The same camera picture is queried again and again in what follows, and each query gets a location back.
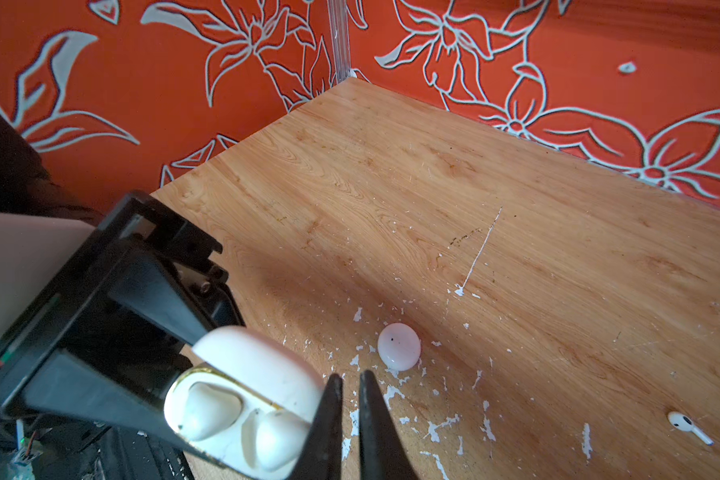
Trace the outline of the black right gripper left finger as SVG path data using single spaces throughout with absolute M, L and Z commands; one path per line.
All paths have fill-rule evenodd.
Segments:
M 342 461 L 343 380 L 332 374 L 318 405 L 302 452 L 288 480 L 339 480 Z

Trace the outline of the white earbud charging case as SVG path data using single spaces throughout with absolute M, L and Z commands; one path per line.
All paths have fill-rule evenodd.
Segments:
M 284 479 L 293 470 L 324 389 L 322 376 L 302 357 L 242 326 L 217 328 L 192 348 L 201 363 L 169 388 L 163 413 L 180 438 L 253 479 Z M 235 393 L 242 412 L 226 430 L 191 441 L 178 424 L 189 388 L 208 383 Z

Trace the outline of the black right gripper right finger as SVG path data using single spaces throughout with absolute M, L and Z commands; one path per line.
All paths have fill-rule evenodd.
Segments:
M 359 387 L 360 478 L 418 479 L 372 371 L 362 372 Z

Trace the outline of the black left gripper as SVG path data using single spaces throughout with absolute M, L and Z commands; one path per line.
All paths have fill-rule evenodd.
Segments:
M 221 244 L 150 195 L 125 196 L 0 338 L 0 424 L 55 416 L 142 431 L 213 465 L 163 405 L 181 351 L 242 314 Z

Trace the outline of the white earbud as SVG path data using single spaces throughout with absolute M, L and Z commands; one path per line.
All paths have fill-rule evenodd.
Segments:
M 714 441 L 703 432 L 687 415 L 671 411 L 667 414 L 669 423 L 677 430 L 691 433 L 701 440 L 705 445 L 712 446 Z
M 242 412 L 242 401 L 232 391 L 195 383 L 181 411 L 179 432 L 191 441 L 203 441 L 231 427 Z

